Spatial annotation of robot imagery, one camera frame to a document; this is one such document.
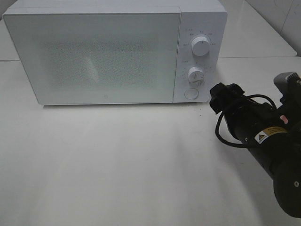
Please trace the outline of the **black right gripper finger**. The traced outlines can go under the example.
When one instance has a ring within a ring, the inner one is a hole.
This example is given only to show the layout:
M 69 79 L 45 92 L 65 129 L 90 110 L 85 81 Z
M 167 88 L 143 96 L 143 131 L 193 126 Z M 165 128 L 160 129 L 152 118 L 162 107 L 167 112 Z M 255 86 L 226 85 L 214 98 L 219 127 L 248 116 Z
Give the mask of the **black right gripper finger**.
M 243 97 L 244 96 L 244 91 L 242 90 L 242 88 L 235 84 L 235 83 L 232 83 L 230 85 L 227 85 L 227 89 L 228 91 L 230 92 L 230 94 L 234 97 Z
M 218 114 L 230 104 L 230 92 L 228 87 L 223 83 L 218 83 L 210 89 L 211 100 L 210 107 Z

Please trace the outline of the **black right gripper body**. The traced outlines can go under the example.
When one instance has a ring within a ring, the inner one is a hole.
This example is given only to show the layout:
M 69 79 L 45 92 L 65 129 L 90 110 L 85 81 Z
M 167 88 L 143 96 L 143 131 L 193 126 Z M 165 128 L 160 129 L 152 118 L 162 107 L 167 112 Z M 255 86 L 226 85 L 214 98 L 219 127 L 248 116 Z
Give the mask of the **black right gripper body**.
M 258 103 L 254 99 L 268 100 L 266 95 L 244 95 L 242 90 L 220 92 L 220 113 L 230 132 L 256 132 L 268 125 L 268 102 Z

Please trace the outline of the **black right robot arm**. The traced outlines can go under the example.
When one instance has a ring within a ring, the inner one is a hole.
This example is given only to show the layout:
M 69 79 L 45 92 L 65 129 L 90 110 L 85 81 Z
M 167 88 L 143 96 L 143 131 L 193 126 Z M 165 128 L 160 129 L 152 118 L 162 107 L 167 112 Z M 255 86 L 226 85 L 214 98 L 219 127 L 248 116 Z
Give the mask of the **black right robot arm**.
M 301 88 L 283 92 L 282 105 L 262 94 L 246 96 L 237 84 L 210 90 L 210 107 L 219 114 L 217 138 L 246 148 L 273 180 L 276 200 L 288 215 L 301 216 Z

